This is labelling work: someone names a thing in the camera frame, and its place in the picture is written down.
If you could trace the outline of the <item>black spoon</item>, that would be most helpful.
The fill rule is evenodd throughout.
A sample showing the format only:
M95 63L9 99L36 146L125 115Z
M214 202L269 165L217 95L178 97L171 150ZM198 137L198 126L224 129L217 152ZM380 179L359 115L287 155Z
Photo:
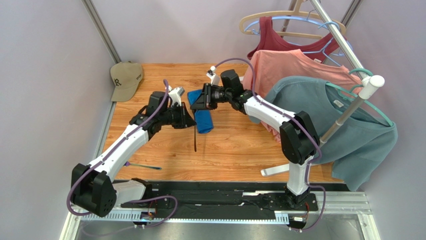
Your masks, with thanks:
M194 152L197 152L197 125L194 126L193 131L193 147Z

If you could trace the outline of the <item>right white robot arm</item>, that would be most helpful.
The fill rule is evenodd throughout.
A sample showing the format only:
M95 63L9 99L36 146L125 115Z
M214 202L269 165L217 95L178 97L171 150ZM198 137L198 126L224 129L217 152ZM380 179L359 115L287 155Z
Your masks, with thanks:
M310 116L304 111L294 113L278 108L242 86L226 88L210 83L204 84L200 94L190 101L190 109L215 110L219 103L229 103L234 110L279 132L282 152L289 161L286 188L294 200L304 199L309 193L307 166L319 150L319 137Z

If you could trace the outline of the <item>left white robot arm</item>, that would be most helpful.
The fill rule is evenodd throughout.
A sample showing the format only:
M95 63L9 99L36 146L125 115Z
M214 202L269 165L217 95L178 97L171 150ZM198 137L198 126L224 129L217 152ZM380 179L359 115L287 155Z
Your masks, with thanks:
M168 92L155 91L139 112L132 117L121 136L89 164L77 164L71 173L71 189L67 196L68 210L77 215L72 205L99 217L108 215L115 206L135 203L149 192L148 182L133 178L114 183L120 169L130 157L158 133L163 126L186 129L196 125L185 103L181 100L182 87Z

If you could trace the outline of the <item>blue cloth napkin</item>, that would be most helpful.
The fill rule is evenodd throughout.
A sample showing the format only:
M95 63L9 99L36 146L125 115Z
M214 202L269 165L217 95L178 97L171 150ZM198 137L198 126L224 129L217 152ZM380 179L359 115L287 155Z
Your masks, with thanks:
M187 93L189 103L192 105L201 95L202 90L193 90ZM208 110L196 110L194 112L194 120L196 122L199 134L207 134L214 129L211 113Z

